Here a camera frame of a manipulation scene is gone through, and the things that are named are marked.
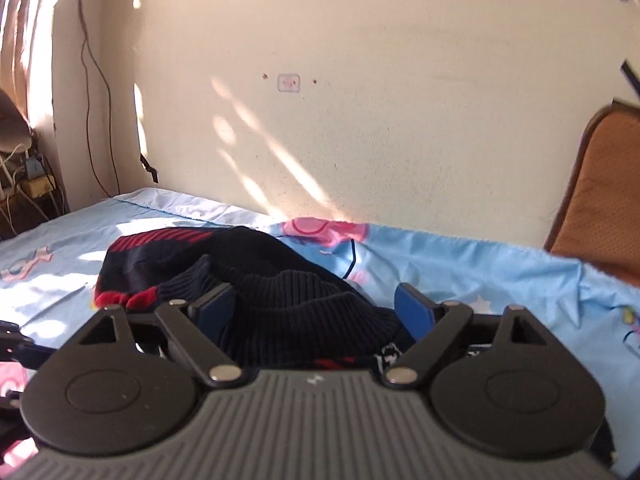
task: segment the star print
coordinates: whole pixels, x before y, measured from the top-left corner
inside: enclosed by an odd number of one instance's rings
[[[493,314],[491,301],[483,300],[480,294],[478,294],[478,298],[473,303],[469,303],[469,306],[478,314]]]

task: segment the ribbed knit fabric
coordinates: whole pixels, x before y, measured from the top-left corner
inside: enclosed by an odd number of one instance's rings
[[[130,298],[145,294],[153,308],[177,298],[192,302],[230,283],[236,308],[217,343],[242,367],[345,357],[380,366],[381,349],[402,353],[413,343],[393,310],[372,306],[276,238],[246,228],[180,230],[145,234],[142,242],[117,240],[105,257],[97,297],[131,306]]]

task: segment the bedsheet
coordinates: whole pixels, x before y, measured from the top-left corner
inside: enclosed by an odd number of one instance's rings
[[[379,306],[393,307],[400,282],[476,312],[525,305],[601,384],[618,449],[614,470],[626,476],[640,462],[640,290],[542,250],[373,224],[274,223],[242,208],[148,188],[0,243],[0,319],[58,347],[93,315],[95,280],[116,238],[167,226],[232,225],[278,237]]]

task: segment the brown cushion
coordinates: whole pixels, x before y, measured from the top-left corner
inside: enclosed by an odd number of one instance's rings
[[[640,111],[613,104],[591,120],[545,248],[640,286]]]

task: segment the brown curtain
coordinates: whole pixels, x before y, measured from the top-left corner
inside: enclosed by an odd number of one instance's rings
[[[31,45],[35,31],[38,6],[32,7],[31,0],[0,0],[2,12],[2,48],[0,49],[0,89],[14,102],[22,116],[28,120],[27,107],[28,71],[31,53],[26,50]]]

